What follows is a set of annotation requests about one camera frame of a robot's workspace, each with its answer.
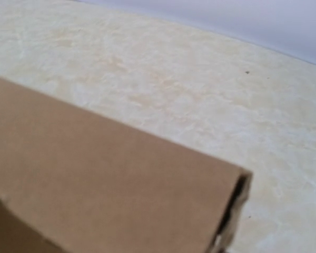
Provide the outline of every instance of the cardboard edge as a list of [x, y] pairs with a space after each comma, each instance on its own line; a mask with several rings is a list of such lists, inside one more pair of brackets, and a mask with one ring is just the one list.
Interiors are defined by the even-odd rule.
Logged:
[[13, 251], [16, 253], [68, 253], [14, 215], [1, 199], [0, 236], [0, 253]]
[[242, 208], [249, 197], [252, 173], [242, 168], [224, 216], [205, 253], [225, 253], [232, 244]]

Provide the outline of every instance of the cardboard flap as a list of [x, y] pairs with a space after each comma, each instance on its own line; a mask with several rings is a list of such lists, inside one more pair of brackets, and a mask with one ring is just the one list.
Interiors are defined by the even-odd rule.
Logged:
[[249, 178], [0, 79], [0, 198], [70, 253], [219, 252], [232, 239]]

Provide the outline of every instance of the beige marble surface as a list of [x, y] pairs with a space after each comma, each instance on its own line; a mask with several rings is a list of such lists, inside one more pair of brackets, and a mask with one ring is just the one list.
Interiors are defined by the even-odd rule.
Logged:
[[253, 170], [232, 253], [316, 252], [316, 66], [89, 4], [0, 0], [0, 75]]

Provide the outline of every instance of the corrugated cardboard edge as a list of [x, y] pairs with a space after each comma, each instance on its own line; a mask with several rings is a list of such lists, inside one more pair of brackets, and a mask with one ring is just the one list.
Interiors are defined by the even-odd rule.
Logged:
[[249, 197], [252, 181], [252, 173], [243, 168], [242, 170], [243, 173], [235, 185], [219, 229], [205, 253], [224, 253], [233, 242], [242, 208]]

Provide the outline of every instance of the cardboard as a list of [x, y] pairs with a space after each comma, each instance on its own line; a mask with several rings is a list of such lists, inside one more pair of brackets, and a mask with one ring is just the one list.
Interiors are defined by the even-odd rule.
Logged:
[[217, 253], [250, 172], [0, 79], [0, 253]]

